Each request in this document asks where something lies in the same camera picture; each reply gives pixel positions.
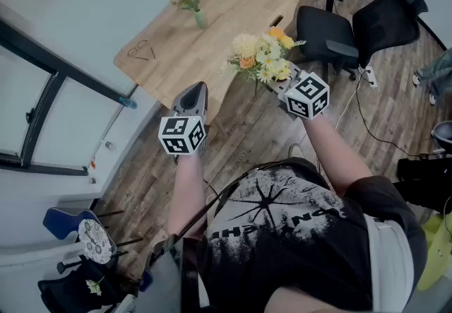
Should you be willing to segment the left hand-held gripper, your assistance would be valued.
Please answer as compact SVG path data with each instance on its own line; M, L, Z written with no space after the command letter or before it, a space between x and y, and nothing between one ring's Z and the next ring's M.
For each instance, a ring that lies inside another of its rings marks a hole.
M174 107L160 120L158 138L166 154L193 155L205 149L207 109L205 82L194 83L178 94Z

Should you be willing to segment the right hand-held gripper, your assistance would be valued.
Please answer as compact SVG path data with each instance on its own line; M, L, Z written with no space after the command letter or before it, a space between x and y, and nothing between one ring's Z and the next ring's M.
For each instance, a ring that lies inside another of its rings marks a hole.
M283 81L271 80L267 87L279 100L279 108L292 119L313 120L330 102L328 84L315 72L306 72L289 63L290 75Z

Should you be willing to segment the yellow and orange flower bouquet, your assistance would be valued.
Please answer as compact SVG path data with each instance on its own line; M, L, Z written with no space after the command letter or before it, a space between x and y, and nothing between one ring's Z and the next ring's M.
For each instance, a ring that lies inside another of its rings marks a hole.
M306 43L305 40L293 40L279 27L272 27L260 36L238 34L232 40L230 54L220 73L243 75L263 84L285 81L291 74L287 60L289 51Z

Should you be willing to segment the person's left forearm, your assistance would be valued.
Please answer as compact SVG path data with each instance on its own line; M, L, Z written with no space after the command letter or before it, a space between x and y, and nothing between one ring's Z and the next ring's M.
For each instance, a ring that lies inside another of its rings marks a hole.
M183 230L206 206L203 168L198 153L178 158L174 191L167 219L169 235L183 235Z

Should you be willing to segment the person's right forearm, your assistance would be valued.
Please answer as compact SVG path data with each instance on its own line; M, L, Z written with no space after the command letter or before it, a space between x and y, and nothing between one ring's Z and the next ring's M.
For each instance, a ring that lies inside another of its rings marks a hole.
M338 195L343 196L357 180L372 176L363 159L322 114L313 120L304 119L303 125L319 162Z

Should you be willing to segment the small white flower sprig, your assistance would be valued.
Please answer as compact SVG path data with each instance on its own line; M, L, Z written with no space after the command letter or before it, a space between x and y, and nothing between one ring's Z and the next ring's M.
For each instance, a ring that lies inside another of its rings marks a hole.
M90 293L95 294L99 297L102 296L102 291L101 291L101 287L100 284L103 281L104 278L99 279L98 281L94 281L94 280L86 280L85 283L90 291Z

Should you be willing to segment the white power strip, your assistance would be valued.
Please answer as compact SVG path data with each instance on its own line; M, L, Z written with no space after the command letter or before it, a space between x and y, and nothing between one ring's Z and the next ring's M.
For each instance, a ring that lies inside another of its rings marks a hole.
M374 70L371 66L367 66L363 73L364 79L369 83L371 88L377 88L378 84L376 81L376 76Z

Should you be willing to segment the black office chair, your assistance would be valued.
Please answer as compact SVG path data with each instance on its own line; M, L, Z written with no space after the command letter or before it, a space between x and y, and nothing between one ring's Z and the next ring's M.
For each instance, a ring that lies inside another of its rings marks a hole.
M325 9L300 6L297 12L297 38L306 42L301 53L306 61L322 63L324 81L328 65L354 81L374 53L417 41L419 15L429 11L425 0L373 0L348 20L333 12L335 1L343 0L326 0Z

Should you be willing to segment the thin-framed eyeglasses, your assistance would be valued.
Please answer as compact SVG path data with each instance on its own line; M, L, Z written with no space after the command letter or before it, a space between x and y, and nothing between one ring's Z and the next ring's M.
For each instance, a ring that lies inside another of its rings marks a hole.
M127 56L145 61L156 59L155 52L147 39L140 40L127 52Z

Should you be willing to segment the black framed window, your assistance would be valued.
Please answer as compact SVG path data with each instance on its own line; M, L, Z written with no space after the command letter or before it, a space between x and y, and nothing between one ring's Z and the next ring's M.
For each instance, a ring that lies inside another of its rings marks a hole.
M83 166L80 169L73 169L31 163L42 127L59 90L64 81L67 78L70 78L120 105L122 105L119 101L120 97L131 98L131 96L122 95L99 82L97 79L83 73L75 66L72 66L68 62L49 52L44 47L38 45L2 19L0 19L0 46L50 75L49 80L44 85L43 92L39 97L36 106L25 113L28 129L25 134L25 141L20 154L9 155L7 153L0 153L0 170L43 175L87 176L88 168L86 166Z

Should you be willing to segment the person's black printed shirt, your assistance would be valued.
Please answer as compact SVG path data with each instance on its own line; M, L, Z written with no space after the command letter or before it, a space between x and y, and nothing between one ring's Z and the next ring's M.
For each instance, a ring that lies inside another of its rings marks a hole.
M370 176L338 196L300 158L241 179L220 202L198 248L210 303L262 312L275 290L296 287L340 309L408 299L427 261L424 231L389 179Z

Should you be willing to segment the white patterned cushion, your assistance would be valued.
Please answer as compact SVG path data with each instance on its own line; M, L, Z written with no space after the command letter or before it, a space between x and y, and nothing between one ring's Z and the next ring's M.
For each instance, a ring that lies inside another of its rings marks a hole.
M84 255L98 264L106 264L112 256L112 243L103 226L93 219L83 219L78 226L78 238Z

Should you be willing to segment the blue chair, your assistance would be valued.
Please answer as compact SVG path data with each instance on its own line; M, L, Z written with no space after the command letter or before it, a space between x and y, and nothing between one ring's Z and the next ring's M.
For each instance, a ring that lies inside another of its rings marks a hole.
M78 226L83 219L93 219L100 223L105 229L106 233L109 236L110 242L112 243L112 256L117 253L117 249L119 247L124 247L130 244L134 244L143 240L142 237L138 239L129 240L126 242L121 242L116 244L112 238L110 237L107 228L100 221L101 218L109 217L113 215L122 214L124 210L119 211L111 211L107 213L101 213L96 215L90 209L80 209L80 208L58 208L52 207L49 208L46 212L46 215L43 220L43 225L50 231L53 236L55 236L58 240L64 240L66 237L72 233L78 233Z

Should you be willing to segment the yellow green plastic chair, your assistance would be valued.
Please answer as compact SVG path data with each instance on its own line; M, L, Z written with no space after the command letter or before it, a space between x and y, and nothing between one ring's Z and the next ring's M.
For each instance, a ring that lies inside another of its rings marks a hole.
M417 289L427 290L445 274L451 262L452 212L446 217L432 215L422 228L427 239L427 263Z

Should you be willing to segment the black mesh chair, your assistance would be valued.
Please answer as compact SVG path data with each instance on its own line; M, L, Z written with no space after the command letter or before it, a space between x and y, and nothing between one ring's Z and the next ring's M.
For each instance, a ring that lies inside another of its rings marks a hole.
M106 309L112 313L123 299L138 292L139 283L117 272L118 258L102 265L82 260L77 269L54 280L41 280L37 286L41 299L50 313L90 313ZM104 278L100 284L102 296L90 293L85 281Z

